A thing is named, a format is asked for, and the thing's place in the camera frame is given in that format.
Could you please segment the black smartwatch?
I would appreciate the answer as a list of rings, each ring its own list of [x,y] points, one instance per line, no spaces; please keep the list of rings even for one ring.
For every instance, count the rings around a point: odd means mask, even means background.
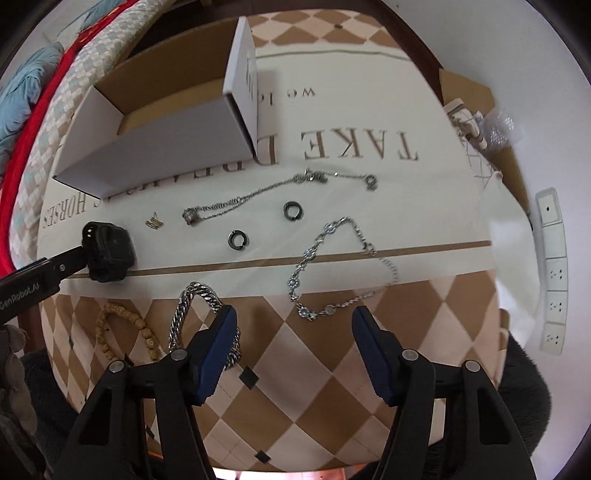
[[[89,222],[82,229],[89,277],[99,283],[122,281],[135,264],[129,233],[112,223]]]

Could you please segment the small gold earring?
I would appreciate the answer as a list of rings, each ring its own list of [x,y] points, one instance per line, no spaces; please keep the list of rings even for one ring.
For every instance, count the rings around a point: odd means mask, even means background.
[[[145,221],[145,225],[150,229],[158,230],[163,226],[163,222],[158,219],[156,213],[153,213],[152,216]]]

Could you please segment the red bed sheet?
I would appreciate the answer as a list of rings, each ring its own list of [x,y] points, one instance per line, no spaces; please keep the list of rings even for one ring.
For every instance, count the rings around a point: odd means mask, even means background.
[[[74,62],[77,54],[96,35],[108,26],[118,15],[135,4],[128,0],[116,6],[96,24],[79,34],[73,45],[62,56],[56,72],[42,91],[39,101],[34,106],[32,114],[17,137],[15,149],[7,165],[1,189],[1,276],[4,277],[15,270],[10,256],[9,226],[12,218],[16,195],[24,172],[26,161],[32,150],[35,138],[41,128],[41,123],[48,110],[59,84]]]

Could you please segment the checkered printed tablecloth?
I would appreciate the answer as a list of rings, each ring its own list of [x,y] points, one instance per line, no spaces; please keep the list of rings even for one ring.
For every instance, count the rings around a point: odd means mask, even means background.
[[[387,29],[353,10],[249,18],[262,113],[259,160],[199,170],[101,202],[51,183],[38,245],[64,249],[104,219],[129,230],[138,262],[119,285],[79,274],[44,301],[60,398],[80,410],[107,360],[100,310],[139,314],[164,343],[180,292],[211,286],[238,312],[242,357],[195,411],[215,467],[329,471],[373,462],[394,419],[353,341],[352,298],[429,360],[478,361],[499,386],[509,339],[483,234],[389,247],[400,212],[401,101],[439,102]],[[163,226],[145,225],[153,213]]]

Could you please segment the checkered bed mattress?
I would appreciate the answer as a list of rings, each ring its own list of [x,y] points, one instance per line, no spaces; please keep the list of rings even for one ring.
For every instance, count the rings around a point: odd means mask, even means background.
[[[36,256],[43,197],[50,170],[84,95],[122,61],[170,1],[135,1],[77,54],[59,84],[26,161],[9,226],[15,270]]]

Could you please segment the white power strip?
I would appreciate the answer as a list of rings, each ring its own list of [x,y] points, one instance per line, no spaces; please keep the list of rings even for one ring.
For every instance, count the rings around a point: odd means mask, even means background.
[[[554,188],[536,195],[541,221],[544,274],[544,327],[541,350],[563,352],[568,313],[568,259],[562,211]]]

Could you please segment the light blue quilt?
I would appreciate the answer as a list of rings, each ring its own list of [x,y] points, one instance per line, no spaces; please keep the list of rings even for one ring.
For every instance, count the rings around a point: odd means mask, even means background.
[[[5,176],[19,135],[66,50],[83,31],[120,4],[122,1],[99,1],[73,19],[58,33],[56,42],[38,49],[24,61],[1,90],[1,177]]]

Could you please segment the white cardboard box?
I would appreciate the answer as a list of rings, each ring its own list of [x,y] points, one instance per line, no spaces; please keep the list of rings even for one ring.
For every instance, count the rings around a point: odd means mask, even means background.
[[[245,17],[168,38],[85,94],[55,181],[99,199],[257,156],[257,68]]]

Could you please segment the flat brown cardboard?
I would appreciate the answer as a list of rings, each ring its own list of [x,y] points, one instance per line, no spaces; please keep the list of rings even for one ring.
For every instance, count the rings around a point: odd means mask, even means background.
[[[505,109],[497,107],[491,89],[451,71],[440,70],[443,101],[461,99],[475,120],[482,137],[473,145],[501,172],[503,182],[526,214],[530,213],[525,181],[513,147],[522,139],[516,121]]]

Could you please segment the floral patterned fabric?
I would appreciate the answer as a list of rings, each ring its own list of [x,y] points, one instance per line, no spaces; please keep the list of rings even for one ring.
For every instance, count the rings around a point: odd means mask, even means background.
[[[492,159],[499,153],[487,150],[487,142],[481,131],[484,115],[478,110],[472,111],[461,98],[451,100],[444,110],[459,137],[477,188],[483,192],[498,171]]]

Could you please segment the clear plastic wrapping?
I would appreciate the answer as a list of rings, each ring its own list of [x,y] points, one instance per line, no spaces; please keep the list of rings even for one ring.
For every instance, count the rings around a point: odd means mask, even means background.
[[[506,109],[499,107],[484,116],[481,131],[487,142],[487,150],[491,153],[513,147],[523,139],[519,124]]]

